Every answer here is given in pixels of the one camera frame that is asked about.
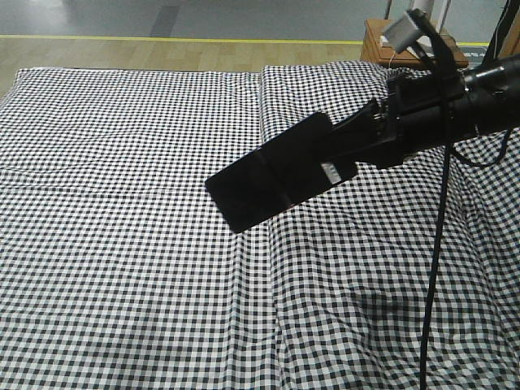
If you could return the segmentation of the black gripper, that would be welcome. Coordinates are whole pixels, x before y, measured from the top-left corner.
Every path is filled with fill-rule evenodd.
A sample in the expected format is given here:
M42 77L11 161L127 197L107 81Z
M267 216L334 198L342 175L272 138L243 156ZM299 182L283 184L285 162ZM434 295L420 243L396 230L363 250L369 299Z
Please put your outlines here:
M355 144L340 138L323 142L323 162L345 160L368 163L379 169L401 165L405 158L448 141L465 141L477 135L470 118L470 105L460 74L447 80L428 75L396 76L388 80L386 126L381 105L375 98L339 123L328 136L377 137L384 127L389 141Z

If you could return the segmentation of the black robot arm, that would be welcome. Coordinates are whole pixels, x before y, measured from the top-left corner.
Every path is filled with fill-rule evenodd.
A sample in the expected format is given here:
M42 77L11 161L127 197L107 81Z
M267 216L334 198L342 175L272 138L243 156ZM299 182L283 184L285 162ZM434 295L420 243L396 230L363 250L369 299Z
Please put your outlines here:
M388 95L370 100L318 143L324 163L344 159L379 169L452 142L519 125L519 57L513 55L441 79L399 75Z

